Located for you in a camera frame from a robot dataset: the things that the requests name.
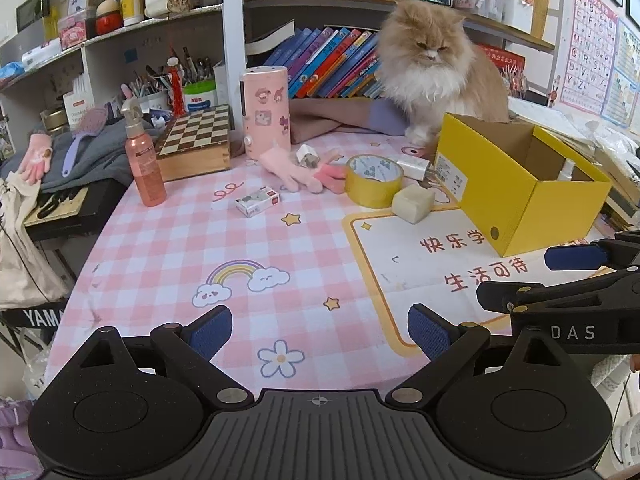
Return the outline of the white soap block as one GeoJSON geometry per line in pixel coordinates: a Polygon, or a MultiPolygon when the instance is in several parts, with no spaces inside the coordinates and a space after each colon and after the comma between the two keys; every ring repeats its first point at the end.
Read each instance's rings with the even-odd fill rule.
{"type": "Polygon", "coordinates": [[[421,185],[408,185],[393,198],[392,213],[411,224],[417,224],[432,211],[435,192],[421,185]]]}

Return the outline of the small white red box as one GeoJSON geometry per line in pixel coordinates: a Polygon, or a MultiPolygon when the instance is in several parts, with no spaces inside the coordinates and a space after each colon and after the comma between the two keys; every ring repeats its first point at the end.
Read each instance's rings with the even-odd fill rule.
{"type": "Polygon", "coordinates": [[[235,201],[236,208],[246,218],[253,218],[280,203],[280,193],[266,185],[235,201]]]}

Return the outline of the white power adapter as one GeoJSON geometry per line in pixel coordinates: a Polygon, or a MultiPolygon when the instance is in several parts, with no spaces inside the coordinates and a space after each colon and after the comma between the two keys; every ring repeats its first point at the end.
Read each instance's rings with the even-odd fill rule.
{"type": "Polygon", "coordinates": [[[430,168],[430,162],[427,159],[413,155],[401,155],[397,163],[406,178],[418,182],[425,180],[427,170],[430,168]]]}

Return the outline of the yellow tape roll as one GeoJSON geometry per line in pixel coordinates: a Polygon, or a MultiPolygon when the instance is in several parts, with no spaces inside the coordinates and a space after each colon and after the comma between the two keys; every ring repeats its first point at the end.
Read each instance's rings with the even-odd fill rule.
{"type": "Polygon", "coordinates": [[[386,157],[364,154],[346,162],[345,192],[357,205],[384,209],[392,206],[400,191],[404,172],[386,157]]]}

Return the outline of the pink glove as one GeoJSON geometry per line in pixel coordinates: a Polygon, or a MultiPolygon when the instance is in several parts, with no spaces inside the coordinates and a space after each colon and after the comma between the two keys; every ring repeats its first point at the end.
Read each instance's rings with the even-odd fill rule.
{"type": "Polygon", "coordinates": [[[337,150],[328,151],[320,156],[316,168],[299,166],[295,155],[283,148],[270,148],[258,157],[262,168],[278,177],[290,192],[298,192],[303,186],[312,194],[329,190],[334,194],[343,194],[346,186],[347,168],[337,164],[341,157],[337,150]]]}

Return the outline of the yellow cardboard box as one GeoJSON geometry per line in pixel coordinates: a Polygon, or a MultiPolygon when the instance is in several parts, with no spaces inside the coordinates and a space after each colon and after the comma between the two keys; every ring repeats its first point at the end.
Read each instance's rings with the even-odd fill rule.
{"type": "Polygon", "coordinates": [[[496,252],[514,256],[585,237],[611,181],[588,159],[528,122],[447,114],[434,169],[496,252]],[[556,180],[565,159],[573,180],[556,180]]]}

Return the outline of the pink checkered tablecloth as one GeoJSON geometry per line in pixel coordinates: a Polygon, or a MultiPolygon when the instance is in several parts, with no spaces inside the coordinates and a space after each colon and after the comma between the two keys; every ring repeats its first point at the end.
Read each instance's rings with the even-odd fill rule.
{"type": "Polygon", "coordinates": [[[68,300],[48,375],[98,327],[145,335],[223,304],[233,328],[216,364],[247,388],[385,388],[424,361],[408,334],[413,304],[502,332],[508,319],[480,307],[479,284],[568,280],[544,265],[547,247],[499,255],[438,179],[437,204],[417,224],[330,192],[282,192],[253,218],[236,208],[278,184],[240,159],[171,183],[153,208],[129,190],[68,300]]]}

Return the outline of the pink spray bottle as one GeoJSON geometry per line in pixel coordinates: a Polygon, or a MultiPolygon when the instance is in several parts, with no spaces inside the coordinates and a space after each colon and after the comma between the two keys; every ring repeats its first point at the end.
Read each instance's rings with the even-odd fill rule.
{"type": "Polygon", "coordinates": [[[127,136],[125,150],[134,183],[137,185],[142,204],[155,207],[166,200],[167,194],[154,142],[144,128],[138,100],[126,99],[122,104],[122,114],[125,118],[127,136]]]}

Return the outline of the wooden chess board box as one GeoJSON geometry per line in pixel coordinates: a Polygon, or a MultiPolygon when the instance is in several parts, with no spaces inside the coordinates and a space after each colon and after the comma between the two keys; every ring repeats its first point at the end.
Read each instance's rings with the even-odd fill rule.
{"type": "Polygon", "coordinates": [[[228,105],[175,119],[155,144],[163,180],[171,182],[228,170],[229,128],[228,105]]]}

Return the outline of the red book set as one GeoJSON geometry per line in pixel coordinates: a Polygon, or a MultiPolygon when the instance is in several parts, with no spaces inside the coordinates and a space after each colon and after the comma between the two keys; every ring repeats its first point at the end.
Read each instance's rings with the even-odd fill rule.
{"type": "Polygon", "coordinates": [[[480,47],[486,53],[498,70],[515,68],[522,72],[525,68],[524,56],[490,46],[489,44],[477,44],[477,47],[480,47]]]}

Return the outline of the purple hairbrush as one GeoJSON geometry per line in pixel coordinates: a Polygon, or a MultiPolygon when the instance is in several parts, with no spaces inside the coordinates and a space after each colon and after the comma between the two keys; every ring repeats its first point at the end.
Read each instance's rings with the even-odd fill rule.
{"type": "Polygon", "coordinates": [[[107,111],[104,107],[95,107],[87,110],[82,116],[80,123],[73,132],[73,140],[68,148],[62,166],[62,177],[67,178],[74,168],[77,153],[80,148],[81,141],[85,138],[95,138],[98,136],[107,120],[107,111]]]}

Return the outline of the pink cylinder container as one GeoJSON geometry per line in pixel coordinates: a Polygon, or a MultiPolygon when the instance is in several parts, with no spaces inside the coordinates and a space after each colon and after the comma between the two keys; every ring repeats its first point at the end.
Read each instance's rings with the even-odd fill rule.
{"type": "Polygon", "coordinates": [[[240,80],[244,145],[249,158],[274,146],[291,148],[288,70],[284,66],[248,68],[240,80]]]}

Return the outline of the fluffy orange white cat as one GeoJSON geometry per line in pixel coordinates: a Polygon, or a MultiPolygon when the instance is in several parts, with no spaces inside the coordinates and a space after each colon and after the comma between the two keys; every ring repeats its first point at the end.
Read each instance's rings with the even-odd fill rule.
{"type": "Polygon", "coordinates": [[[408,117],[408,141],[437,142],[446,114],[509,120],[508,88],[458,11],[420,0],[398,2],[378,33],[378,80],[408,117]]]}

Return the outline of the white shelf unit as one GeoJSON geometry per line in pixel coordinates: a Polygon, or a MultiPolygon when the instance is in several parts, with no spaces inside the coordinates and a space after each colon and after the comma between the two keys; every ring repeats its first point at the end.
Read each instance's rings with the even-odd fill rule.
{"type": "Polygon", "coordinates": [[[298,13],[294,24],[313,18],[325,25],[378,29],[385,14],[401,0],[231,0],[224,6],[203,6],[192,11],[153,18],[107,35],[94,37],[50,58],[34,70],[13,79],[1,89],[1,110],[14,150],[28,144],[29,133],[40,123],[40,112],[48,107],[44,89],[48,73],[62,70],[74,58],[81,60],[86,89],[96,105],[104,104],[120,92],[119,85],[146,64],[163,61],[169,47],[196,47],[224,63],[232,124],[242,126],[242,92],[239,78],[250,54],[241,44],[259,35],[250,21],[262,13],[271,24],[265,33],[288,22],[284,10],[298,13]]]}

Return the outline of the row of colourful books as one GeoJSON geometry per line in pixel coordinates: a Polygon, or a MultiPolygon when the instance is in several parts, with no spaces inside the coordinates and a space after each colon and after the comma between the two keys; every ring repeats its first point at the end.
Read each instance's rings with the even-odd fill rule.
{"type": "Polygon", "coordinates": [[[378,32],[350,27],[296,28],[264,59],[288,71],[291,99],[376,99],[378,32]]]}

